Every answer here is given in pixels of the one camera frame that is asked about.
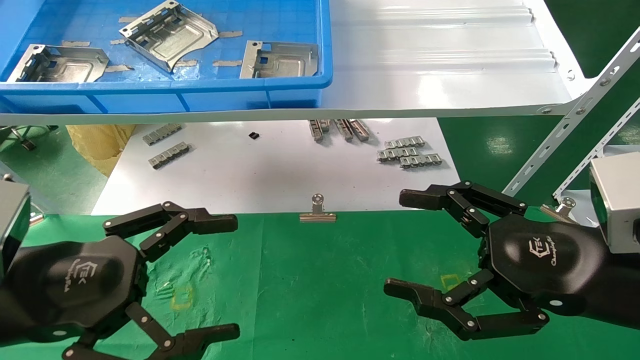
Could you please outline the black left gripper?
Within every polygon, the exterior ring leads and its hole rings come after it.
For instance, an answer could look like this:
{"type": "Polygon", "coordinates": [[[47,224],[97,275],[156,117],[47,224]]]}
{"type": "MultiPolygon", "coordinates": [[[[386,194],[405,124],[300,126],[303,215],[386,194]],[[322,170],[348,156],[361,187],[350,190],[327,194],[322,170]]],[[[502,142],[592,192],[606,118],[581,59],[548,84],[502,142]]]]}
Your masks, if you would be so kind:
{"type": "Polygon", "coordinates": [[[201,360],[211,344],[240,337],[237,323],[171,336],[139,304],[148,279],[139,251],[118,235],[23,246],[7,269],[7,344],[81,336],[64,360],[121,360],[94,346],[131,319],[157,345],[148,360],[201,360]]]}

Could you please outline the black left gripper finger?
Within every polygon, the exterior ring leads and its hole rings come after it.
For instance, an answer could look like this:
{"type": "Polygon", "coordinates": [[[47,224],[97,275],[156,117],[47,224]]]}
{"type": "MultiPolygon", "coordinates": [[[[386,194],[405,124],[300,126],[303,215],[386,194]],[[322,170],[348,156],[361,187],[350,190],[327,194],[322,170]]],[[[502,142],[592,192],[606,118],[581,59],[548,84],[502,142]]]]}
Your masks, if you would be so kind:
{"type": "Polygon", "coordinates": [[[235,214],[212,215],[206,208],[183,208],[173,202],[163,202],[128,214],[108,219],[103,223],[107,236],[128,239],[153,231],[139,245],[139,253],[146,262],[160,259],[187,235],[231,233],[238,230],[235,214]]]}

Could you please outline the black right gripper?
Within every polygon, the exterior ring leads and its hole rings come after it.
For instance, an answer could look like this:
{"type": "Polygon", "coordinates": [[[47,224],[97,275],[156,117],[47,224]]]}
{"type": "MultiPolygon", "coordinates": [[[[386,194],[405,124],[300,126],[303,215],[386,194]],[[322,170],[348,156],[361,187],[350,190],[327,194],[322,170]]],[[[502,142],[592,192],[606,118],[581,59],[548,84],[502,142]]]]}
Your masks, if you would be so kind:
{"type": "Polygon", "coordinates": [[[396,278],[383,286],[384,294],[409,301],[419,317],[441,322],[460,340],[534,335],[550,321],[541,309],[562,316],[610,316],[604,272],[611,253],[596,228],[526,219],[525,202],[468,180],[403,189],[398,203],[444,210],[476,239],[485,236],[478,250],[484,269],[448,292],[396,278]],[[500,219],[490,224],[484,211],[500,219]],[[464,305],[487,289],[519,312],[466,312],[464,305]]]}

